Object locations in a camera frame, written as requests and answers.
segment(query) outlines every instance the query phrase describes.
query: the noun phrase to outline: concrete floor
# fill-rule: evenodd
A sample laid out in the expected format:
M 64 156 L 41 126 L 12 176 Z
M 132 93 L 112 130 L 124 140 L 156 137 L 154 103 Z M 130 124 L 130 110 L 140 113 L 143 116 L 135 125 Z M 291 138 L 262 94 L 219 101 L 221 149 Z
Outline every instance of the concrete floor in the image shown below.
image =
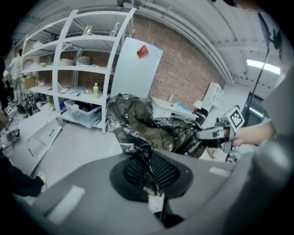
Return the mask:
M 44 171 L 50 187 L 80 166 L 120 154 L 122 149 L 114 133 L 102 134 L 100 129 L 88 129 L 75 123 L 64 124 L 35 174 Z

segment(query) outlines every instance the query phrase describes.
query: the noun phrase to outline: brick wall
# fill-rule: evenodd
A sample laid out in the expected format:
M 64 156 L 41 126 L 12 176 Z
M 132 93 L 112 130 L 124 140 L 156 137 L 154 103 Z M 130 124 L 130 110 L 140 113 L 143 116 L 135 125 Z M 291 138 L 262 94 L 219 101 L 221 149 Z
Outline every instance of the brick wall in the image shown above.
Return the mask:
M 176 31 L 145 17 L 134 18 L 134 38 L 153 44 L 156 42 L 164 54 L 155 74 L 149 96 L 168 100 L 173 94 L 173 101 L 194 109 L 193 103 L 202 100 L 210 82 L 218 82 L 222 87 L 225 82 L 214 66 L 195 46 Z M 64 52 L 61 58 L 74 59 L 76 52 Z M 85 51 L 83 56 L 90 56 L 91 64 L 106 66 L 108 54 Z M 40 62 L 46 62 L 46 56 Z M 58 81 L 60 84 L 70 84 L 72 71 L 60 71 Z M 40 76 L 50 81 L 51 72 L 40 72 Z M 92 88 L 97 82 L 103 88 L 104 75 L 88 72 L 79 72 L 78 85 Z M 111 89 L 112 76 L 108 89 Z

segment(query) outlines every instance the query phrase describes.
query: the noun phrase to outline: white sneaker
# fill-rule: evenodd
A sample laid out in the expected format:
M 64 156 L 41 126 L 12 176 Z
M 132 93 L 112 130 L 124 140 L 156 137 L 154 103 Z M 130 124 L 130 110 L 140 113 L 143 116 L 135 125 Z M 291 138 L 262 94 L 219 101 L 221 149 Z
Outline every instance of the white sneaker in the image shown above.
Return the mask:
M 40 177 L 40 179 L 44 182 L 44 185 L 42 186 L 42 190 L 41 192 L 45 192 L 45 190 L 47 189 L 47 179 L 46 179 L 46 175 L 43 171 L 39 171 L 38 175 Z

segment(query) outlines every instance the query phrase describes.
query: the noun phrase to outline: fluorescent light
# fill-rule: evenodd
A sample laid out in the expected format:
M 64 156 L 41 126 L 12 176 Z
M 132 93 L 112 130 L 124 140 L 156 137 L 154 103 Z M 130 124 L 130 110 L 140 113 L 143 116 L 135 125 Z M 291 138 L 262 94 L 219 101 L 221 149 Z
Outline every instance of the fluorescent light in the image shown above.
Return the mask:
M 254 60 L 247 60 L 247 64 L 249 66 L 253 66 L 253 67 L 257 67 L 257 68 L 262 68 L 262 66 L 263 66 L 263 62 L 254 61 Z M 268 64 L 268 63 L 266 63 L 266 65 L 265 65 L 265 70 L 276 73 L 278 75 L 281 74 L 281 69 L 279 67 Z

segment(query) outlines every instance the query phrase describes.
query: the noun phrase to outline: white wall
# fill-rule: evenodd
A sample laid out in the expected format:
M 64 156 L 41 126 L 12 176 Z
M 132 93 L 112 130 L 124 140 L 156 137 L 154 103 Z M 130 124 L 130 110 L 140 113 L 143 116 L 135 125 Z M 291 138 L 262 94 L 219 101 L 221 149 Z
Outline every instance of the white wall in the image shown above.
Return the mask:
M 224 96 L 219 108 L 212 108 L 202 127 L 208 128 L 214 126 L 216 118 L 225 114 L 226 111 L 233 108 L 235 105 L 239 105 L 242 111 L 245 107 L 248 95 L 249 87 L 241 84 L 225 85 Z

